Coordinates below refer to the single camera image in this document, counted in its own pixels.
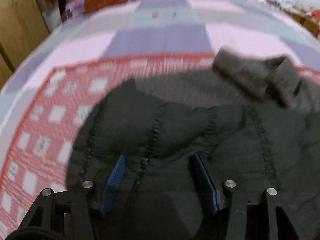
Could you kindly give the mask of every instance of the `wooden wardrobe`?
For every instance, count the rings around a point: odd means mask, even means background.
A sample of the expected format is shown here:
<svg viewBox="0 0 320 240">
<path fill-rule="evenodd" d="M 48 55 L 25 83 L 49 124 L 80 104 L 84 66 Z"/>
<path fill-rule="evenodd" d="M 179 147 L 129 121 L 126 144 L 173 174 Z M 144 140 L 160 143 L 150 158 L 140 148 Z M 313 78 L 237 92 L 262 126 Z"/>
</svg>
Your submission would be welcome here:
<svg viewBox="0 0 320 240">
<path fill-rule="evenodd" d="M 0 87 L 48 35 L 36 0 L 0 0 Z"/>
</svg>

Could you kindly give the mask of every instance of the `stitching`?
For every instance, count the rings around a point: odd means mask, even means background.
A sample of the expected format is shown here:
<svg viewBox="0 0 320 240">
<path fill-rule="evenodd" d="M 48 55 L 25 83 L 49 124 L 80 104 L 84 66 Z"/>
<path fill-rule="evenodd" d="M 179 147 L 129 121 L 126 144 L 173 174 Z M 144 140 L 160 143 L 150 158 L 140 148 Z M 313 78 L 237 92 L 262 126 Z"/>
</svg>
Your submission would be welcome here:
<svg viewBox="0 0 320 240">
<path fill-rule="evenodd" d="M 90 165 L 91 162 L 91 158 L 93 155 L 93 146 L 94 146 L 94 139 L 96 136 L 96 132 L 98 129 L 98 125 L 99 125 L 99 121 L 100 118 L 102 116 L 102 112 L 104 110 L 104 104 L 103 102 L 100 103 L 98 112 L 93 120 L 92 126 L 89 130 L 89 136 L 88 136 L 88 140 L 87 140 L 87 146 L 86 146 L 86 156 L 85 156 L 85 161 L 84 164 L 82 166 L 82 169 L 79 172 L 79 177 L 84 177 L 84 174 L 87 172 L 87 169 Z"/>
<path fill-rule="evenodd" d="M 155 150 L 156 142 L 158 140 L 158 133 L 159 133 L 160 125 L 161 125 L 161 119 L 164 117 L 165 106 L 166 106 L 166 104 L 162 103 L 159 107 L 158 113 L 156 115 L 154 124 L 151 129 L 151 136 L 150 136 L 149 143 L 147 144 L 147 150 L 146 150 L 144 158 L 140 164 L 140 171 L 137 174 L 137 177 L 134 181 L 134 184 L 133 184 L 130 192 L 136 192 L 140 188 L 141 182 L 142 182 L 144 175 L 146 173 L 146 168 L 147 168 L 147 166 L 150 162 L 150 158 L 153 156 L 153 153 Z"/>
<path fill-rule="evenodd" d="M 258 115 L 257 110 L 255 109 L 255 106 L 249 105 L 246 108 L 253 121 L 253 125 L 257 131 L 258 138 L 261 144 L 263 160 L 265 162 L 265 165 L 264 165 L 265 174 L 268 176 L 268 179 L 271 185 L 276 185 L 277 190 L 279 190 L 280 181 L 278 180 L 278 177 L 276 174 L 277 170 L 274 164 L 273 153 L 270 147 L 270 142 L 266 135 L 266 130 L 263 128 L 261 124 L 261 119 Z"/>
</svg>

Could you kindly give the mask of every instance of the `bedsheet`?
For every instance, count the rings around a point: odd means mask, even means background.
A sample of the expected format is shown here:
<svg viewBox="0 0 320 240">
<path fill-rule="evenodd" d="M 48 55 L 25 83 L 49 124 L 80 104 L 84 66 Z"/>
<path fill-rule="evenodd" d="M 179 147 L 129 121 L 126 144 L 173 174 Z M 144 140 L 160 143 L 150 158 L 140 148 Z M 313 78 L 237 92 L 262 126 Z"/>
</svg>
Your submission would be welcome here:
<svg viewBox="0 0 320 240">
<path fill-rule="evenodd" d="M 73 139 L 108 91 L 132 76 L 208 68 L 222 47 L 257 59 L 287 55 L 320 83 L 320 43 L 250 0 L 141 0 L 58 27 L 0 94 L 0 239 L 41 189 L 64 190 Z"/>
</svg>

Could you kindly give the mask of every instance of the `blue gripper pad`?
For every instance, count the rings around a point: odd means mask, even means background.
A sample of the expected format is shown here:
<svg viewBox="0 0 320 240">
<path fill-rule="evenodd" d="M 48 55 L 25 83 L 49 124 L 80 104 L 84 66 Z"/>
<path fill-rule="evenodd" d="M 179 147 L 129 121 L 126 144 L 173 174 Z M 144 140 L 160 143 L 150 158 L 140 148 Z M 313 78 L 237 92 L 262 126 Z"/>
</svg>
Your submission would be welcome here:
<svg viewBox="0 0 320 240">
<path fill-rule="evenodd" d="M 192 156 L 192 167 L 197 186 L 207 203 L 207 207 L 215 215 L 220 210 L 217 204 L 217 192 L 198 153 Z"/>
<path fill-rule="evenodd" d="M 105 217 L 111 210 L 113 198 L 118 191 L 125 172 L 125 158 L 120 155 L 113 171 L 110 174 L 107 184 L 102 190 L 100 214 Z"/>
</svg>

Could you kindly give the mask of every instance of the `metal pin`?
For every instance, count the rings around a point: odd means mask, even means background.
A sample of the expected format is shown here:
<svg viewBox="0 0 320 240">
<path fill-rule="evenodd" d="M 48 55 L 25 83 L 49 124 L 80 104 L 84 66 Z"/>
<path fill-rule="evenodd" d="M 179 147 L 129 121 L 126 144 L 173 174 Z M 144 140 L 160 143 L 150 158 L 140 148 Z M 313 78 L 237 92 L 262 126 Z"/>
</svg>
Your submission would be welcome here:
<svg viewBox="0 0 320 240">
<path fill-rule="evenodd" d="M 82 187 L 84 188 L 90 188 L 93 186 L 93 182 L 91 180 L 87 180 L 84 183 L 82 183 Z"/>
<path fill-rule="evenodd" d="M 227 187 L 233 188 L 236 186 L 236 182 L 231 179 L 228 179 L 224 182 L 224 185 L 226 185 Z"/>
<path fill-rule="evenodd" d="M 271 195 L 271 196 L 275 196 L 275 195 L 277 195 L 277 193 L 278 193 L 278 192 L 277 192 L 274 188 L 272 188 L 272 187 L 268 188 L 268 189 L 267 189 L 267 192 L 268 192 L 268 194 Z"/>
<path fill-rule="evenodd" d="M 43 191 L 42 191 L 42 195 L 44 196 L 44 197 L 47 197 L 47 196 L 49 196 L 51 194 L 51 189 L 49 189 L 49 188 L 46 188 L 46 189 L 44 189 Z"/>
</svg>

